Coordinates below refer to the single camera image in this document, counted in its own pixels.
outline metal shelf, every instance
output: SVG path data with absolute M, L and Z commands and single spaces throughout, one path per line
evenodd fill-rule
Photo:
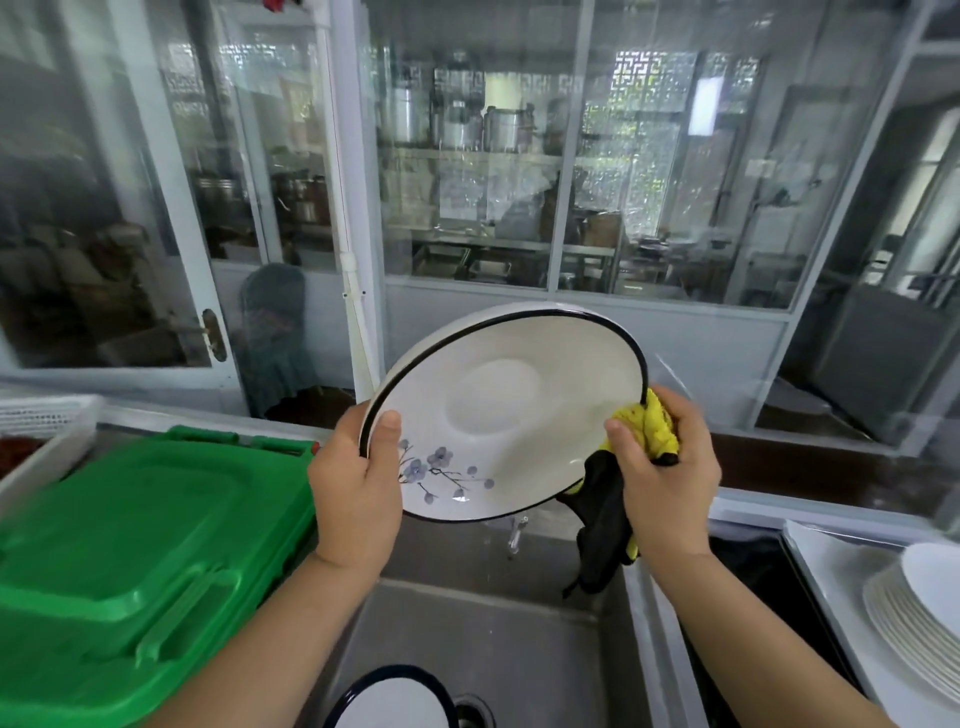
M 381 154 L 400 159 L 442 159 L 447 161 L 469 162 L 522 162 L 526 164 L 543 164 L 560 166 L 563 158 L 553 155 L 538 155 L 531 153 L 511 152 L 470 152 L 455 149 L 420 149 L 417 147 L 390 147 L 379 148 Z
M 416 231 L 399 226 L 390 226 L 390 230 L 409 231 L 410 239 L 418 243 L 448 243 L 450 245 L 471 245 L 480 248 L 502 248 L 534 253 L 550 252 L 550 243 L 544 243 L 540 240 L 512 240 L 504 237 L 487 237 L 485 235 L 471 235 L 468 233 Z M 590 245 L 565 245 L 564 254 L 613 257 L 616 254 L 616 248 L 598 248 Z
M 559 155 L 533 154 L 530 152 L 470 152 L 455 149 L 422 149 L 419 147 L 378 147 L 384 157 L 395 159 L 435 159 L 442 161 L 464 161 L 473 164 L 507 165 L 511 162 L 522 164 L 539 164 L 541 166 L 560 167 L 563 158 Z M 576 166 L 583 168 L 607 168 L 630 164 L 632 157 L 620 155 L 612 157 L 576 157 Z

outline chair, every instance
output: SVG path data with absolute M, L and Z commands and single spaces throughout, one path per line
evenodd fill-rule
M 280 400 L 320 384 L 304 346 L 304 294 L 303 273 L 285 263 L 258 268 L 240 288 L 246 340 L 237 358 L 255 417 L 263 417 Z

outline white plastic basket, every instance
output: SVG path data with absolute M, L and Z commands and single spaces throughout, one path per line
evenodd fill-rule
M 0 479 L 0 495 L 59 480 L 93 447 L 104 399 L 96 395 L 0 399 L 0 435 L 47 440 Z

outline sink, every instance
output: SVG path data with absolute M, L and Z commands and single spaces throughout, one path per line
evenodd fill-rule
M 478 697 L 501 728 L 649 726 L 622 570 L 600 595 L 561 591 L 572 541 L 511 520 L 404 517 L 394 555 L 334 649 L 298 726 L 322 726 L 341 694 L 385 665 L 416 665 L 455 699 Z

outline faucet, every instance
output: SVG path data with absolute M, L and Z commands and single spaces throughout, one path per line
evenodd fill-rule
M 520 553 L 520 531 L 527 527 L 527 523 L 530 522 L 530 519 L 526 516 L 513 516 L 510 519 L 513 524 L 513 528 L 510 530 L 510 541 L 507 542 L 507 549 L 510 551 L 510 556 L 507 558 L 513 558 Z

